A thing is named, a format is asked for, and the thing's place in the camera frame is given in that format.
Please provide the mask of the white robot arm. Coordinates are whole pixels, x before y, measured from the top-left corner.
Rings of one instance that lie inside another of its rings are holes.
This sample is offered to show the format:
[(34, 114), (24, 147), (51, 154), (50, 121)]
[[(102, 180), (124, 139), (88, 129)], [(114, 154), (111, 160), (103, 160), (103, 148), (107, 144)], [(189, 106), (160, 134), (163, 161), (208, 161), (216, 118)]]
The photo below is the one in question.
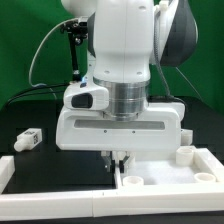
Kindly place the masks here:
[(56, 144), (101, 153), (110, 169), (134, 152), (175, 152), (185, 106), (149, 101), (151, 65), (187, 60), (198, 32), (188, 0), (61, 0), (88, 38), (84, 77), (64, 93)]

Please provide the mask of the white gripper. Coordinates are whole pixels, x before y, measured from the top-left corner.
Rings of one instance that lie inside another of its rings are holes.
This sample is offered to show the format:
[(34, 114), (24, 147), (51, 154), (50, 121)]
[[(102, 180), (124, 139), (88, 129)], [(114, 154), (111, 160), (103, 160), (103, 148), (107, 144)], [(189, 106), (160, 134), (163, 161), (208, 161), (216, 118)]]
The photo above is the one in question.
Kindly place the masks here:
[(102, 151), (108, 172), (115, 172), (110, 151), (126, 152), (119, 160), (125, 171), (129, 152), (175, 151), (181, 145), (182, 103), (149, 103), (133, 121), (112, 121), (102, 111), (63, 107), (56, 129), (56, 144), (62, 150)]

